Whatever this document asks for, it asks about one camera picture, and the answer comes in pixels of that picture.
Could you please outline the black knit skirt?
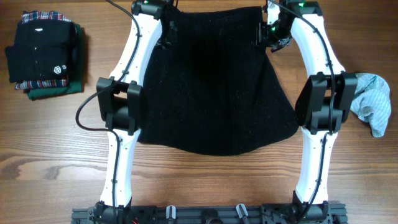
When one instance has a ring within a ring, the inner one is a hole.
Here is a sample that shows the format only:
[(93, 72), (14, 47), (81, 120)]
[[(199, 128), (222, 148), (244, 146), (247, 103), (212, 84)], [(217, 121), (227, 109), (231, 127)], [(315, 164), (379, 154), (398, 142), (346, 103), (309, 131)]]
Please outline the black knit skirt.
[(258, 6), (173, 16), (177, 40), (153, 50), (139, 142), (212, 156), (251, 152), (298, 130), (256, 29)]

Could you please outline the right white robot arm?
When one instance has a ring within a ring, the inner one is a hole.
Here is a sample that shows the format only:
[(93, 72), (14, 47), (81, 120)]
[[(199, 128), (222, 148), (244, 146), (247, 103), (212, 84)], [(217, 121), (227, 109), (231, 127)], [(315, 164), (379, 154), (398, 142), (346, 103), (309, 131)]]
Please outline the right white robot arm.
[(257, 43), (275, 52), (295, 40), (307, 71), (295, 104), (302, 161), (291, 203), (239, 204), (236, 212), (244, 222), (258, 212), (261, 223), (347, 223), (345, 204), (328, 199), (327, 181), (333, 145), (348, 119), (358, 79), (335, 56), (319, 3), (267, 1), (262, 10), (267, 20), (257, 29)]

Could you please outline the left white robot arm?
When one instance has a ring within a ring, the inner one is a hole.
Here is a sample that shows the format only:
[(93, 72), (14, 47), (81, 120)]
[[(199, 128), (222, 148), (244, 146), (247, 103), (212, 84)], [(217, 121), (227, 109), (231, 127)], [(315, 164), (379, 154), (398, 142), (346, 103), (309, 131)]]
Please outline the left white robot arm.
[(131, 171), (137, 139), (144, 126), (144, 75), (153, 49), (167, 44), (173, 26), (173, 1), (134, 1), (131, 30), (109, 78), (97, 82), (99, 109), (109, 138), (106, 182), (90, 214), (95, 223), (126, 223), (130, 212)]

